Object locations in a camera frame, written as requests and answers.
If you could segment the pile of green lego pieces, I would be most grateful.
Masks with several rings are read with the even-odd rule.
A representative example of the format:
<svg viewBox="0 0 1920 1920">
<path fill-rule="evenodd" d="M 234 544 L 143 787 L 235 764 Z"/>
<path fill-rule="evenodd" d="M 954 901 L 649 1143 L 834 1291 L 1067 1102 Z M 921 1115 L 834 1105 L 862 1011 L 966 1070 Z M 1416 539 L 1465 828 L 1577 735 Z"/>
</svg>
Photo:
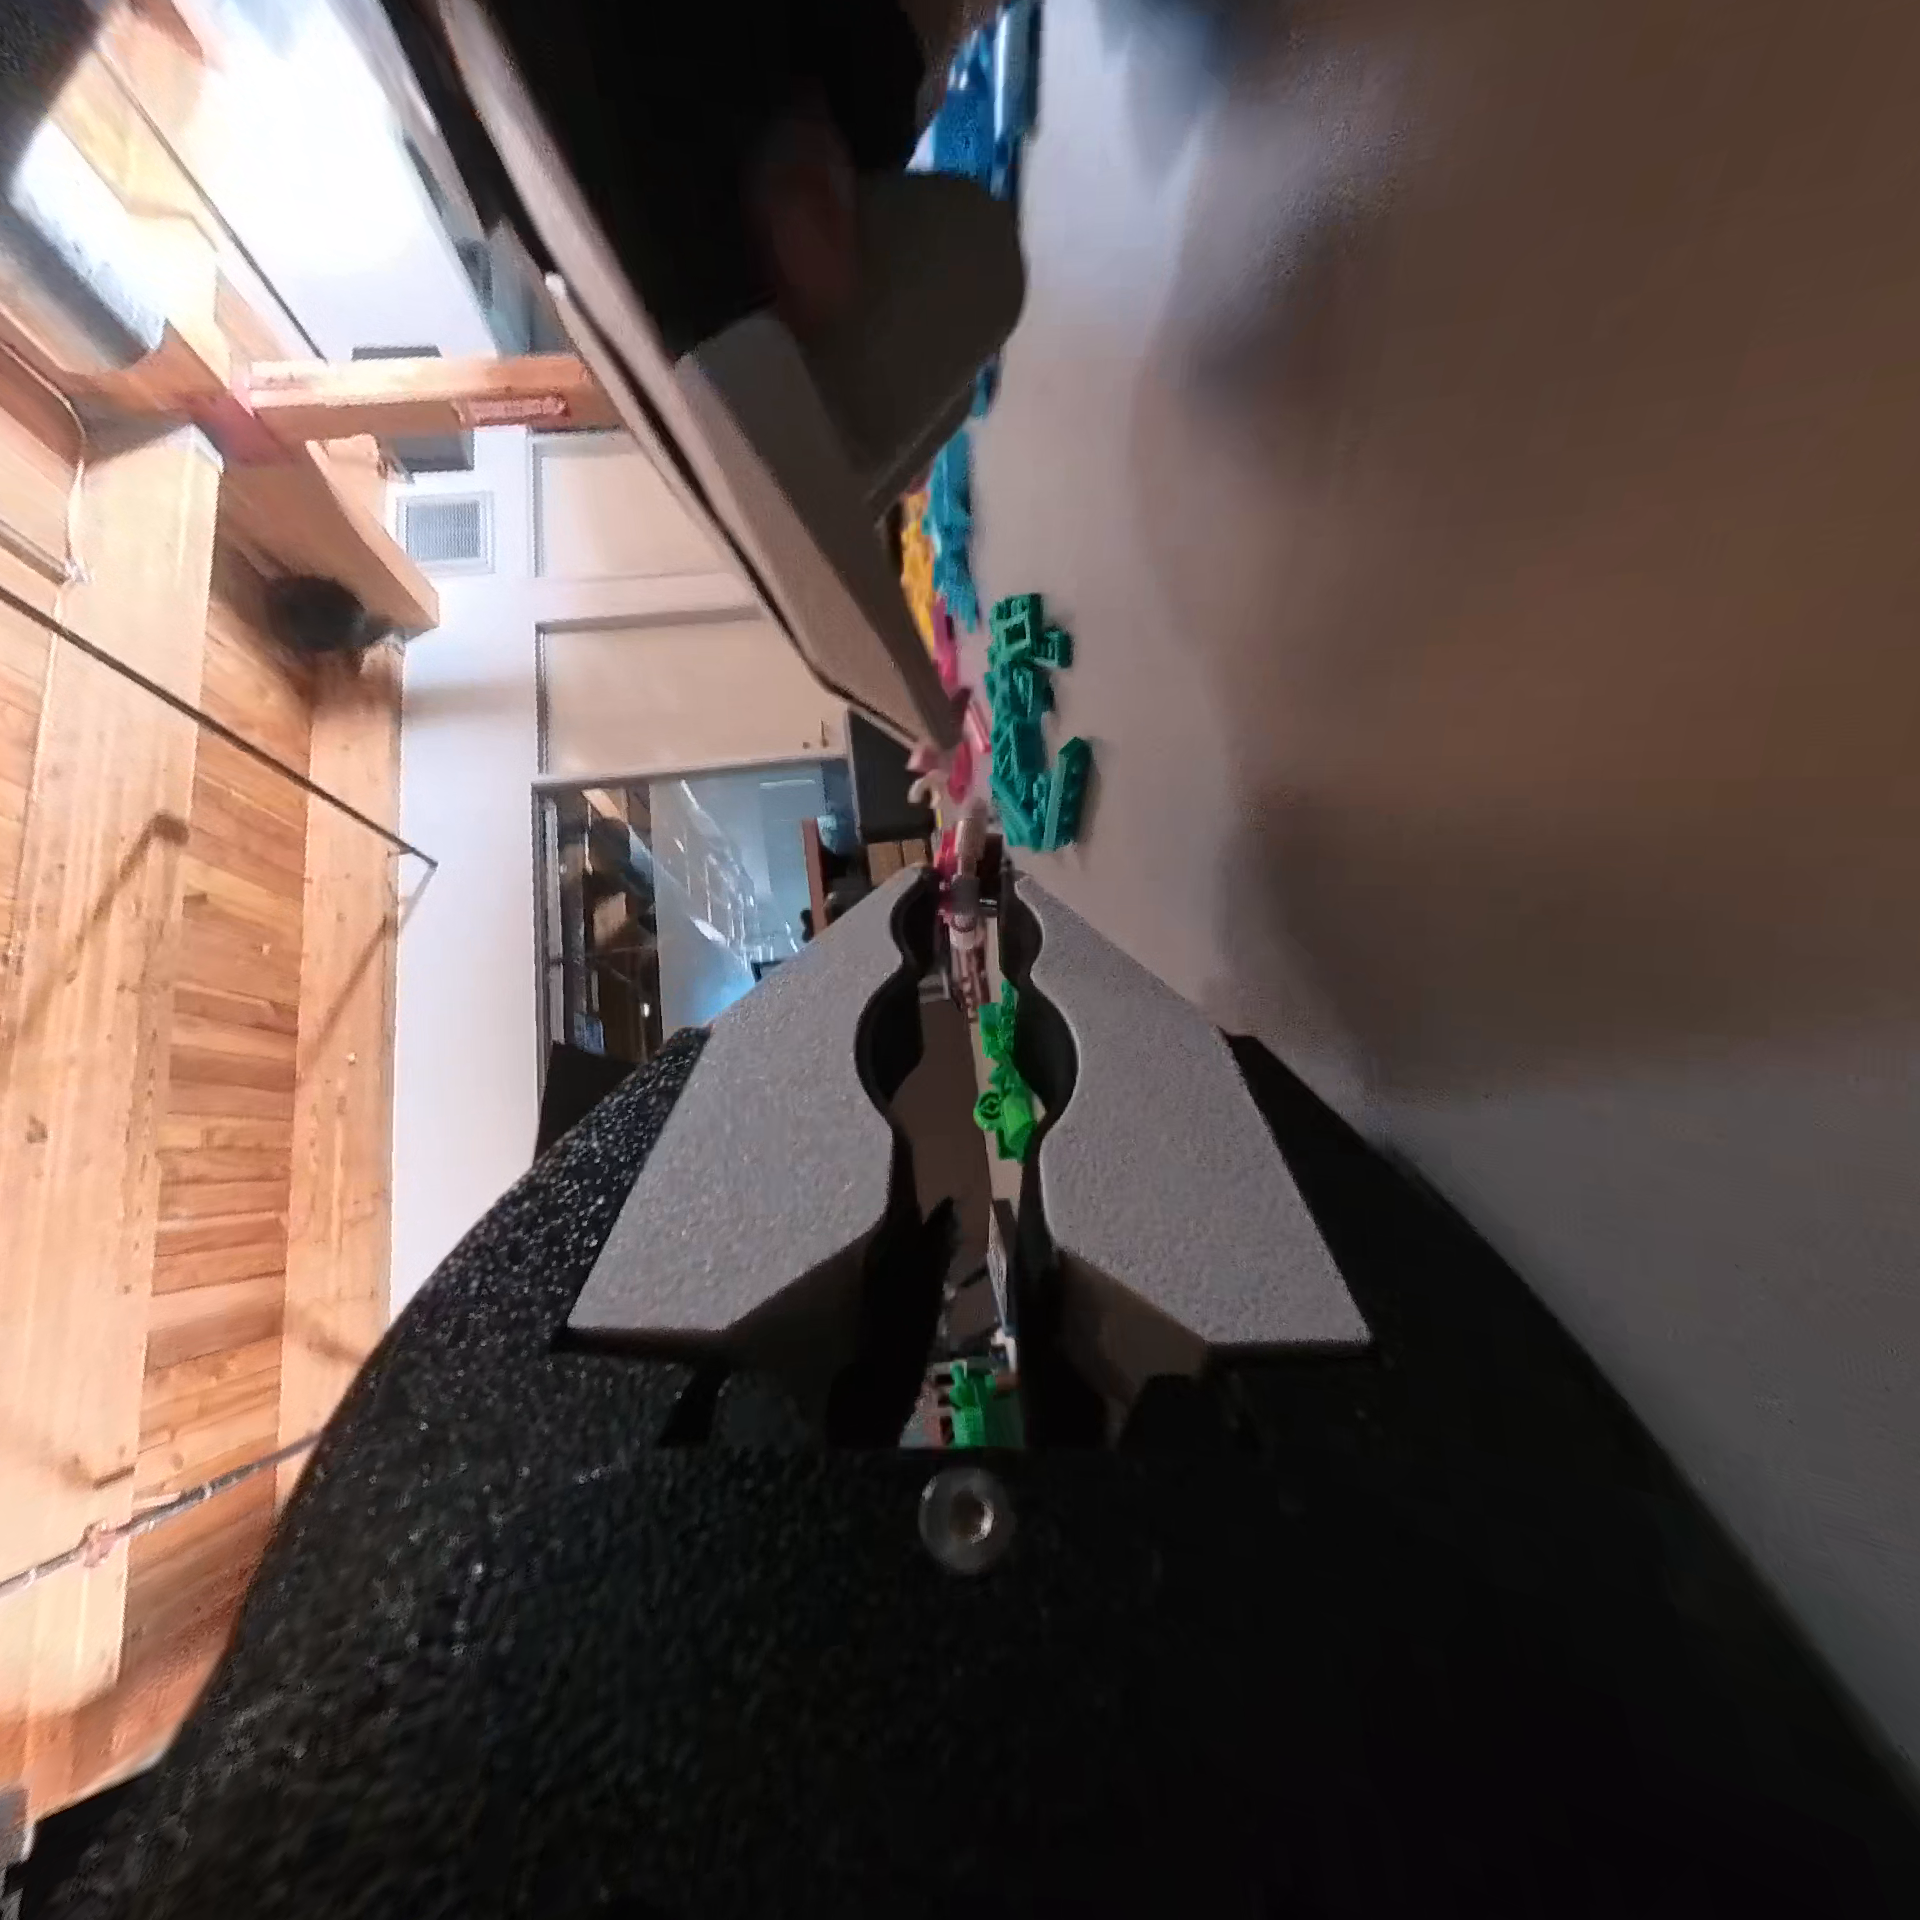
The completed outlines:
<svg viewBox="0 0 1920 1920">
<path fill-rule="evenodd" d="M 989 1084 L 976 1095 L 975 1123 L 1002 1160 L 1023 1166 L 1040 1129 L 1040 1104 L 1017 1061 L 1017 1016 L 1017 983 L 1006 979 L 999 995 L 978 1007 L 976 1035 Z"/>
</svg>

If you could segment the pink white lego flower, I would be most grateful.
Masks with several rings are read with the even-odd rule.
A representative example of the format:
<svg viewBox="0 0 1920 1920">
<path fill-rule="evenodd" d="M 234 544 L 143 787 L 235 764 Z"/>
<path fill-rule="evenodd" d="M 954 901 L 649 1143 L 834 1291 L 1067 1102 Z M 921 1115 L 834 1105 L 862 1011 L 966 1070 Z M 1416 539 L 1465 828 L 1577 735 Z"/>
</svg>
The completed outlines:
<svg viewBox="0 0 1920 1920">
<path fill-rule="evenodd" d="M 1002 832 L 978 803 L 928 839 L 926 871 L 935 886 L 935 949 L 949 998 L 975 1021 L 992 998 L 991 935 L 999 917 Z"/>
</svg>

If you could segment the pile of cyan lego pieces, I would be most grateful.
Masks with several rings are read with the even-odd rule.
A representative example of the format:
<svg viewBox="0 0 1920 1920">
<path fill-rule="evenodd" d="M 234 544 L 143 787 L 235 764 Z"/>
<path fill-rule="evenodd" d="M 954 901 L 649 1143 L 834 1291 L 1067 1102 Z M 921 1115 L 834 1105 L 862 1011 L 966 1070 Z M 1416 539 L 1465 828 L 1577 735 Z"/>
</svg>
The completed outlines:
<svg viewBox="0 0 1920 1920">
<path fill-rule="evenodd" d="M 962 628 L 978 627 L 978 597 L 971 567 L 975 495 L 969 428 L 992 409 L 998 371 L 976 374 L 960 425 L 937 448 L 928 469 L 928 503 L 921 531 L 930 550 L 930 583 L 949 617 Z"/>
</svg>

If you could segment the pile of pink lego pieces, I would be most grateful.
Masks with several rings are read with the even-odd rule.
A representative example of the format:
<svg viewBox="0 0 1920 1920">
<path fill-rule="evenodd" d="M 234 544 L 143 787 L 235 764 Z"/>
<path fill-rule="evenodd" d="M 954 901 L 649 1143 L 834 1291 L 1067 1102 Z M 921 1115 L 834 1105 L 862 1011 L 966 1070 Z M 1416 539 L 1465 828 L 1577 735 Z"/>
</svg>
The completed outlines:
<svg viewBox="0 0 1920 1920">
<path fill-rule="evenodd" d="M 992 719 L 981 699 L 966 681 L 962 651 L 947 601 L 935 593 L 930 601 L 930 656 L 937 664 L 943 686 L 955 710 L 962 729 L 962 743 L 951 751 L 951 771 L 947 776 L 949 793 L 966 799 L 992 764 Z"/>
</svg>

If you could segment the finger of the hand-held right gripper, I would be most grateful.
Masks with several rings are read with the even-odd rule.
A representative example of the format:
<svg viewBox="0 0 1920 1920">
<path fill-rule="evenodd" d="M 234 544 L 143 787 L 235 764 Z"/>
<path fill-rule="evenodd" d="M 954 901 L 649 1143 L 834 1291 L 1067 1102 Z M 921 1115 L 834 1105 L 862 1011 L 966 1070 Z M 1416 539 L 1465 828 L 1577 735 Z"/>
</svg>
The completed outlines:
<svg viewBox="0 0 1920 1920">
<path fill-rule="evenodd" d="M 904 743 L 960 723 L 882 536 L 969 415 L 1024 302 L 1017 209 L 960 175 L 888 175 L 856 201 L 854 309 L 806 342 L 766 309 L 679 360 L 697 471 L 717 489 L 817 681 Z"/>
<path fill-rule="evenodd" d="M 773 316 L 670 358 L 629 295 L 545 291 L 615 415 L 737 564 L 808 672 L 904 744 L 941 739 L 941 672 L 808 360 Z"/>
</svg>

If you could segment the white wall vent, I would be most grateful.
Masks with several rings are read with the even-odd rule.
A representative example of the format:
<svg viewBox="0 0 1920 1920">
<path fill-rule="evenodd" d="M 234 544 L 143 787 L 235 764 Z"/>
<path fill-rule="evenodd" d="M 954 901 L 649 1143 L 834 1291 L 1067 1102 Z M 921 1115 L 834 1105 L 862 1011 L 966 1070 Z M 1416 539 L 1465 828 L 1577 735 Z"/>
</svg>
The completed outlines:
<svg viewBox="0 0 1920 1920">
<path fill-rule="evenodd" d="M 431 576 L 497 574 L 497 497 L 493 492 L 402 489 L 394 497 L 402 552 Z"/>
</svg>

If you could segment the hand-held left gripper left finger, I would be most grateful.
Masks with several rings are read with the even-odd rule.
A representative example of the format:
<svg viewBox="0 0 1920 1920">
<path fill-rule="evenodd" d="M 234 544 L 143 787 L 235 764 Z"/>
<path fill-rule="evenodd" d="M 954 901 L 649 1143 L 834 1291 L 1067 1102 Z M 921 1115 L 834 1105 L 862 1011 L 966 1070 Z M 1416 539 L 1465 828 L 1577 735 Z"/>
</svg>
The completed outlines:
<svg viewBox="0 0 1920 1920">
<path fill-rule="evenodd" d="M 896 1115 L 935 921 L 934 871 L 902 871 L 704 1030 L 573 1347 L 755 1375 L 830 1446 L 902 1444 L 960 1241 Z"/>
</svg>

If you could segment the black dome fixture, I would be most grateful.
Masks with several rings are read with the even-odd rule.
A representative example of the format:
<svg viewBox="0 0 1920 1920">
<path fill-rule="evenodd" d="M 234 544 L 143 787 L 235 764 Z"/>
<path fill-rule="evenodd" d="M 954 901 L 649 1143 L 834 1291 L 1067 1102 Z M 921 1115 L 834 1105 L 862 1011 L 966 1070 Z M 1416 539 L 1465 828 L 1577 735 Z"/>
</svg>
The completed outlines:
<svg viewBox="0 0 1920 1920">
<path fill-rule="evenodd" d="M 406 628 L 373 612 L 349 585 L 321 576 L 280 576 L 264 597 L 277 641 L 306 660 L 351 663 L 360 670 L 373 654 L 402 648 L 409 640 Z"/>
</svg>

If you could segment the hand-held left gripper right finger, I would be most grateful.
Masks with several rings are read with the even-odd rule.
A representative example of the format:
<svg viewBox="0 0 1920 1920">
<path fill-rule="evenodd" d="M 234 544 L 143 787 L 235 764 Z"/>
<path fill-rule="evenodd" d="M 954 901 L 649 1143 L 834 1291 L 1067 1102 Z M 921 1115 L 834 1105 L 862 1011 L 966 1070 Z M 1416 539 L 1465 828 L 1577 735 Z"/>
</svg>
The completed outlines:
<svg viewBox="0 0 1920 1920">
<path fill-rule="evenodd" d="M 1103 1446 L 1161 1381 L 1347 1360 L 1375 1335 L 1224 1030 L 1030 873 L 999 911 L 1023 1164 L 1026 1439 Z"/>
</svg>

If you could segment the green lego leaf build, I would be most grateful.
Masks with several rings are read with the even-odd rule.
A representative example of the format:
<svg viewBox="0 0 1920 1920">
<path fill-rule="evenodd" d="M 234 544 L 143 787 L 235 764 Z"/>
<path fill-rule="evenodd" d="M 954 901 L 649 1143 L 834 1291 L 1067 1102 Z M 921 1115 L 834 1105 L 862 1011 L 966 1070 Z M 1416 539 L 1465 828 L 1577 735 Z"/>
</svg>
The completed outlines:
<svg viewBox="0 0 1920 1920">
<path fill-rule="evenodd" d="M 951 1358 L 928 1367 L 913 1438 L 943 1452 L 1024 1448 L 1019 1374 L 984 1358 Z"/>
</svg>

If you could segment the pile of teal lego pieces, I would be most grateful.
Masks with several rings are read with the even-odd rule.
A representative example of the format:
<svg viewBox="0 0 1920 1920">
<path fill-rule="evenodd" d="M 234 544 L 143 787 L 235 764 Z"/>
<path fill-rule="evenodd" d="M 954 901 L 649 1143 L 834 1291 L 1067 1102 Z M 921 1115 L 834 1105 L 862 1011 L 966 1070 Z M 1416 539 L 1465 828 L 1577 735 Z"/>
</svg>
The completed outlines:
<svg viewBox="0 0 1920 1920">
<path fill-rule="evenodd" d="M 1075 664 L 1067 627 L 1047 615 L 1042 593 L 1016 592 L 991 607 L 984 689 L 991 705 L 992 803 L 1002 837 L 1026 853 L 1078 843 L 1093 776 L 1082 735 L 1050 744 L 1056 679 Z"/>
</svg>

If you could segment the pile of blue lego pieces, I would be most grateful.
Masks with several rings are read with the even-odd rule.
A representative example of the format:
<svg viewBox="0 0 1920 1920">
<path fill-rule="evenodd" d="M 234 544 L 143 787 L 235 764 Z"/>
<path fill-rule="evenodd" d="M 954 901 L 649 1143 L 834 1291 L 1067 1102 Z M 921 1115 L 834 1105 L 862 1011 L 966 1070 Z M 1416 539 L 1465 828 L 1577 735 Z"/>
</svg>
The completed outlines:
<svg viewBox="0 0 1920 1920">
<path fill-rule="evenodd" d="M 960 175 L 1010 198 L 1024 143 L 1040 120 L 1040 5 L 999 7 L 949 67 L 949 87 L 911 169 Z"/>
</svg>

